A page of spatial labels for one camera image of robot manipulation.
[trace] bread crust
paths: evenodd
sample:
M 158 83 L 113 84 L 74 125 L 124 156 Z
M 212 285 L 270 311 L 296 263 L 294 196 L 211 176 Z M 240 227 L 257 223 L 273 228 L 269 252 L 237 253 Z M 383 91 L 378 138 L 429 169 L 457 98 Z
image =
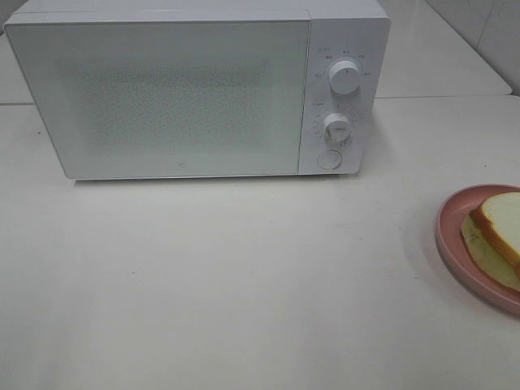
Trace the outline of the bread crust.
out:
M 498 252 L 506 262 L 511 264 L 517 276 L 520 278 L 520 253 L 517 253 L 513 248 L 511 248 L 511 246 L 502 240 L 502 238 L 495 232 L 495 229 L 493 229 L 493 222 L 489 220 L 483 212 L 483 204 L 484 202 L 482 202 L 476 209 L 470 211 L 470 217 L 473 219 L 475 225 L 480 229 L 488 244 Z

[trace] microwave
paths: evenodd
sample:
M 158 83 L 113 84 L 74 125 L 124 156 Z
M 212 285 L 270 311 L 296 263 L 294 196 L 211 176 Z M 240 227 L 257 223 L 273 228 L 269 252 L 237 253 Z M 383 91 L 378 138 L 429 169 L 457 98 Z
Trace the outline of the microwave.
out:
M 77 180 L 354 173 L 389 27 L 375 0 L 29 0 L 4 25 Z

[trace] round button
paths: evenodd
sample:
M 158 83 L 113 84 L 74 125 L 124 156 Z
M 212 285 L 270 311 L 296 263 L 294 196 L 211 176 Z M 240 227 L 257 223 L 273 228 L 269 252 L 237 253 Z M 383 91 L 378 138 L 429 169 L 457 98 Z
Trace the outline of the round button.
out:
M 350 120 L 346 115 L 335 112 L 323 120 L 325 135 L 330 142 L 342 142 L 350 137 Z
M 339 95 L 354 92 L 361 83 L 361 64 L 353 58 L 342 58 L 328 71 L 331 88 Z
M 341 164 L 341 153 L 335 150 L 322 152 L 318 157 L 318 165 L 323 169 L 334 169 Z

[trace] control panel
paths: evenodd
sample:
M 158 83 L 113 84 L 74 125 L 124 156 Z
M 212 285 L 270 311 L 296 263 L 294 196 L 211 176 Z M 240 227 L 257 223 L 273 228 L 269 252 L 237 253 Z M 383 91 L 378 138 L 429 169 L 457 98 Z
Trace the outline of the control panel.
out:
M 358 171 L 389 27 L 311 19 L 299 175 Z

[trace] bread slice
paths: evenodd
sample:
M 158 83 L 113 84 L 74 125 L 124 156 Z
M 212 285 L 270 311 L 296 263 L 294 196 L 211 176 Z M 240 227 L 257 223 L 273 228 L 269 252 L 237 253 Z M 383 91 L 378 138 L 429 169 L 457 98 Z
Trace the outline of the bread slice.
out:
M 484 240 L 482 232 L 469 215 L 461 231 L 475 265 L 499 284 L 520 292 L 520 278 L 513 267 Z
M 502 193 L 488 198 L 470 212 L 486 242 L 520 278 L 520 193 Z

